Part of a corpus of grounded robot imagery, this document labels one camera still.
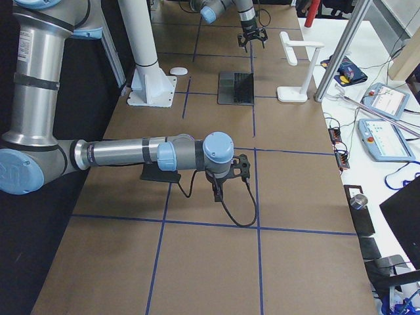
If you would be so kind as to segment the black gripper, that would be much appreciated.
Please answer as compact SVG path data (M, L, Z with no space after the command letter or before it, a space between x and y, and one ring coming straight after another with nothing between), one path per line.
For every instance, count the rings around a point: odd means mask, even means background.
M206 173L206 179L211 183L215 202L223 200L223 184L228 180L234 178L232 175L226 175L217 178L214 173Z
M238 46L247 52L247 42L258 39L265 48L267 33L264 28L259 28L256 20L241 21L242 34L238 35Z

